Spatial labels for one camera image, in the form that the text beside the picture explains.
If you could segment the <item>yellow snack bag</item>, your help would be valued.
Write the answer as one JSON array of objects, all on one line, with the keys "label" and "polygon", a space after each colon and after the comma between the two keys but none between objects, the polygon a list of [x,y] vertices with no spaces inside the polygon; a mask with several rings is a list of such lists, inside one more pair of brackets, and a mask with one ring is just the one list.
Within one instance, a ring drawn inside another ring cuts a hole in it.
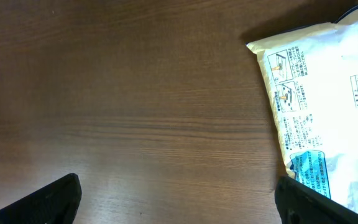
[{"label": "yellow snack bag", "polygon": [[257,56],[286,172],[358,214],[358,5],[247,44]]}]

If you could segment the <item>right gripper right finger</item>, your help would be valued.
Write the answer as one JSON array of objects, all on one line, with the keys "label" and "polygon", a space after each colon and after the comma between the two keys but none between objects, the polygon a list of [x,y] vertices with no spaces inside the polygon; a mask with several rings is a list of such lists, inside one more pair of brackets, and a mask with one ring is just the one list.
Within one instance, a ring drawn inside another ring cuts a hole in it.
[{"label": "right gripper right finger", "polygon": [[275,189],[282,224],[358,224],[358,214],[315,190],[282,176]]}]

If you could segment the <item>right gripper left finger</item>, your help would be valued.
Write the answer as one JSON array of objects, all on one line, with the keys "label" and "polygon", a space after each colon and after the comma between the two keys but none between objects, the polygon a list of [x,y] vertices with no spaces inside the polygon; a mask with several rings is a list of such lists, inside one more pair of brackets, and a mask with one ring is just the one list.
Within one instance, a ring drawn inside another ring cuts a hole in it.
[{"label": "right gripper left finger", "polygon": [[0,224],[72,224],[81,196],[79,177],[67,174],[0,209]]}]

